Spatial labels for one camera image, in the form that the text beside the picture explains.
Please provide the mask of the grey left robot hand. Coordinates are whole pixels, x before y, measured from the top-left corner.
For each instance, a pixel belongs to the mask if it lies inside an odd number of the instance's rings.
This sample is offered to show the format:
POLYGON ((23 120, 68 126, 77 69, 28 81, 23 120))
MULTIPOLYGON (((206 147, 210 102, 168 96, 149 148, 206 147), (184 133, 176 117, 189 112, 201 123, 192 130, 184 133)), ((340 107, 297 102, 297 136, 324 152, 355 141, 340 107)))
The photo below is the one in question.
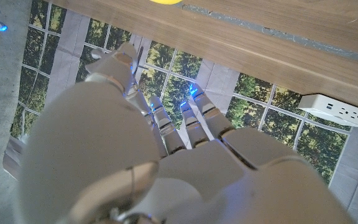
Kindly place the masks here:
POLYGON ((187 149, 157 98, 135 87, 128 42, 92 51, 88 77, 49 103, 24 149, 18 223, 352 223, 299 154, 235 128, 197 85, 180 109, 187 149))

